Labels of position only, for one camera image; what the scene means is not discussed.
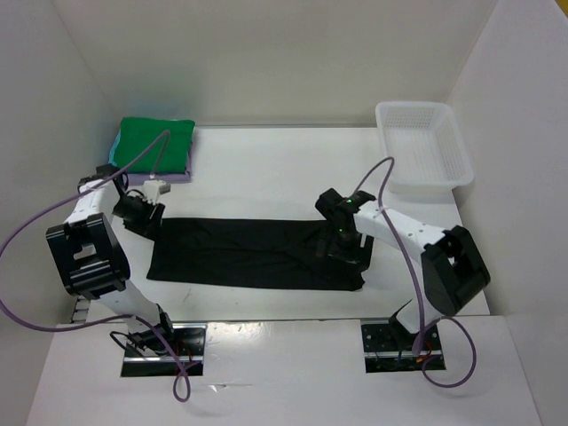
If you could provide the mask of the purple t shirt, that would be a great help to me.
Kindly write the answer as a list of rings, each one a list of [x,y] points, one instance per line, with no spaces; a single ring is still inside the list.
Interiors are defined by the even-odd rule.
[[[147,180],[162,180],[169,184],[185,184],[191,181],[191,153],[188,153],[185,159],[185,169],[181,173],[132,173],[127,174],[130,185],[143,185]]]

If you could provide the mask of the black t shirt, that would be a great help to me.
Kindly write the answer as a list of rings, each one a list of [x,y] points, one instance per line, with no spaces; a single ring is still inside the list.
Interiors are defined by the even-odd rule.
[[[374,241],[336,245],[325,220],[166,218],[149,280],[234,288],[356,291]]]

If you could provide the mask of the cyan t shirt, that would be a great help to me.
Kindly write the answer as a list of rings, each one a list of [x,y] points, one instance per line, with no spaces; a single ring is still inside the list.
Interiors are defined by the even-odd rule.
[[[108,163],[112,164],[113,166],[116,166],[116,161],[114,157],[115,157],[116,148],[120,144],[120,141],[121,141],[121,131],[119,130],[114,138],[114,142],[108,153]]]

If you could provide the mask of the green t shirt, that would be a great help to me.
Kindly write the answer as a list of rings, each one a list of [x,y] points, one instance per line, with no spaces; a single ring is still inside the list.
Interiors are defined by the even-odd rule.
[[[163,140],[128,172],[181,173],[190,152],[195,122],[192,120],[160,120],[146,117],[124,117],[120,123],[121,141],[115,151],[116,167],[122,168],[146,150],[164,131],[170,132],[165,150]]]

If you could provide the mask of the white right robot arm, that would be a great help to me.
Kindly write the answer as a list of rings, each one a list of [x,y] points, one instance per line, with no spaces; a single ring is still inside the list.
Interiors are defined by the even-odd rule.
[[[379,206],[364,191],[343,197],[330,188],[315,208],[330,224],[320,257],[363,272],[370,265],[373,242],[379,240],[421,267],[420,294],[390,317],[389,338],[400,349],[410,348],[433,321],[455,316],[491,280],[470,232],[460,225],[450,230],[427,225]]]

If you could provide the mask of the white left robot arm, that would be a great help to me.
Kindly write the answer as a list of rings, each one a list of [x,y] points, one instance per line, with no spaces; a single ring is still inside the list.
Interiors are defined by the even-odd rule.
[[[170,190],[163,181],[145,182],[150,194],[128,193],[128,179],[112,164],[96,168],[77,186],[82,196],[61,225],[49,228],[46,240],[65,290],[98,301],[123,315],[131,344],[158,355],[171,352],[177,333],[162,307],[134,285],[130,264],[112,226],[112,216],[126,230],[150,241],[159,236],[165,206],[157,201]]]

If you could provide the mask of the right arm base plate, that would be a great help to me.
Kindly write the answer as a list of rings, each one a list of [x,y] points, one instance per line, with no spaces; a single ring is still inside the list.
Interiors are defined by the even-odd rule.
[[[421,353],[412,353],[412,344],[399,345],[391,335],[387,319],[362,320],[360,323],[366,372],[395,373],[426,369],[446,370],[438,329],[434,326],[425,334]]]

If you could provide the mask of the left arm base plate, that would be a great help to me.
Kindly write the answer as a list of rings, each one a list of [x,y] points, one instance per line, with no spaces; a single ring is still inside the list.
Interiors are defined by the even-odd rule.
[[[174,326],[172,349],[189,376],[203,375],[206,331],[205,324]],[[142,349],[123,332],[113,331],[110,335],[123,350],[121,377],[174,377],[180,371],[167,352],[157,354],[148,348]]]

